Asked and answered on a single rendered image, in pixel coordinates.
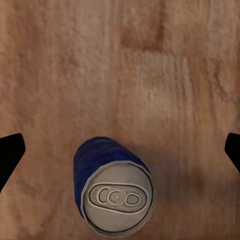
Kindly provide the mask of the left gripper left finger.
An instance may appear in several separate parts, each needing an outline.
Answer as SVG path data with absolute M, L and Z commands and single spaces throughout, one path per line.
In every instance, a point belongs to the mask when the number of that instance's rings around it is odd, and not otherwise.
M 26 151 L 21 133 L 0 138 L 0 192 Z

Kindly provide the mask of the can of soda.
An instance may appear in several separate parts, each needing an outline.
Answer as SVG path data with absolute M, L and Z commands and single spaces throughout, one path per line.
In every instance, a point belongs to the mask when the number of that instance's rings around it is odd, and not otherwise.
M 75 203 L 99 235 L 123 238 L 139 231 L 156 207 L 149 168 L 116 140 L 95 136 L 73 158 Z

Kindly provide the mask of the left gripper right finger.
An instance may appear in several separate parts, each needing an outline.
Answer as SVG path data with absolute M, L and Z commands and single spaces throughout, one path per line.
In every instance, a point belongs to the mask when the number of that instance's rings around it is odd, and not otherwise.
M 224 150 L 240 172 L 240 134 L 229 133 Z

